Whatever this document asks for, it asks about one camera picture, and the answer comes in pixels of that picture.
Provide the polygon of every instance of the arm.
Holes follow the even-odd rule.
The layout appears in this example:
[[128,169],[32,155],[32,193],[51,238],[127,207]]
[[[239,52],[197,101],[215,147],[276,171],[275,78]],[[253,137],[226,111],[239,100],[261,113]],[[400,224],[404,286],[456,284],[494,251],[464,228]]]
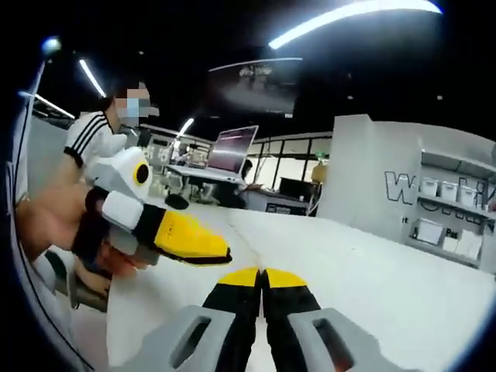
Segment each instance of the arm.
[[15,226],[29,260],[35,260],[52,244],[71,249],[87,193],[83,184],[58,185],[44,189],[33,200],[18,203]]
[[75,184],[81,179],[83,170],[79,168],[74,159],[66,153],[62,156],[55,176],[53,177],[54,184]]

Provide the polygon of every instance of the black stripe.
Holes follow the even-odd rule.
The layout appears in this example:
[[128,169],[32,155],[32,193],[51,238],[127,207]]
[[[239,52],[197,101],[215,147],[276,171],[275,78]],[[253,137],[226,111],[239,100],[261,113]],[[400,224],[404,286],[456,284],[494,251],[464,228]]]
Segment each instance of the black stripe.
[[179,262],[185,262],[187,264],[191,265],[197,265],[197,266],[217,266],[217,265],[224,265],[228,264],[233,260],[233,256],[231,256],[231,249],[227,249],[227,253],[224,257],[181,257],[177,256],[171,252],[166,252],[165,250],[162,250],[158,246],[152,245],[148,246],[149,249],[154,250],[155,252],[161,254],[162,256],[165,256],[167,258],[170,258],[171,260],[179,261]]
[[81,133],[79,133],[79,136],[77,136],[77,139],[74,141],[74,143],[72,144],[72,148],[75,149],[76,146],[78,145],[78,141],[81,141],[81,138],[83,137],[83,135],[91,130],[90,126],[92,126],[98,119],[102,119],[104,118],[104,116],[102,115],[96,115],[93,119],[90,120],[90,122],[85,126],[85,128],[81,131]]
[[77,149],[77,151],[82,155],[83,152],[84,152],[84,149],[86,148],[86,146],[91,142],[91,140],[93,139],[93,137],[95,136],[95,134],[103,127],[105,127],[107,125],[107,123],[105,122],[98,122],[98,126],[94,127],[94,130],[91,132],[91,133],[86,133],[86,136],[84,137],[83,139],[83,143],[82,143],[82,146]]
[[108,127],[110,128],[110,130],[112,131],[112,134],[115,134],[114,133],[114,129],[112,128],[112,126],[110,125],[110,120],[109,118],[107,117],[107,114],[105,114],[105,111],[102,111],[103,113],[103,116],[105,117],[105,120],[107,120],[107,124],[108,124]]
[[65,147],[64,153],[74,159],[74,162],[76,163],[78,168],[81,168],[83,166],[83,158],[74,149],[70,147]]

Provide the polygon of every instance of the printed sign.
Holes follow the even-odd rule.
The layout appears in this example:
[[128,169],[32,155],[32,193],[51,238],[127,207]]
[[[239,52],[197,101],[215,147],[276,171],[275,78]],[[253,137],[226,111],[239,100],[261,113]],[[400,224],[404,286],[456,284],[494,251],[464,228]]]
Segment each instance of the printed sign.
[[305,215],[306,210],[303,207],[290,207],[288,205],[267,203],[265,212],[279,213],[282,215]]

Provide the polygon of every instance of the shelf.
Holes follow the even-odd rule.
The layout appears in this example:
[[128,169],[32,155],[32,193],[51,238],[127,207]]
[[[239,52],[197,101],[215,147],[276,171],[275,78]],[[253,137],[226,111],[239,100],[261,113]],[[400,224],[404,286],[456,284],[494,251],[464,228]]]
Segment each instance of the shelf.
[[421,250],[423,252],[431,253],[435,256],[446,258],[447,260],[462,264],[462,265],[467,265],[470,267],[475,267],[478,268],[480,261],[479,260],[474,260],[469,257],[461,256],[456,253],[448,252],[447,250],[443,250],[440,246],[434,246],[430,243],[422,242],[421,240],[413,239],[412,237],[408,237],[407,239],[407,246],[412,246],[413,248],[416,248],[417,250]]
[[419,193],[418,194],[418,201],[419,202],[430,202],[433,204],[437,205],[445,205],[447,207],[450,207],[452,209],[455,209],[460,212],[464,212],[470,215],[475,215],[477,217],[481,217],[482,219],[489,219],[489,220],[496,220],[496,213],[490,213],[483,211],[482,209],[475,208],[475,207],[467,207],[465,205],[462,205],[458,202],[454,201],[449,201],[445,200],[443,198],[440,198],[439,196],[430,196],[426,194]]
[[449,153],[422,150],[422,165],[441,168],[483,180],[496,181],[496,167]]

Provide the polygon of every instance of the face mask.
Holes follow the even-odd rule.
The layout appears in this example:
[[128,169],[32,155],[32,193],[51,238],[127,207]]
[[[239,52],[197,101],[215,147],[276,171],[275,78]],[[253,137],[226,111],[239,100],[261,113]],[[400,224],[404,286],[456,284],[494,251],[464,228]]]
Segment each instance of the face mask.
[[127,98],[126,107],[117,109],[117,116],[120,119],[139,118],[140,117],[140,100],[139,98]]

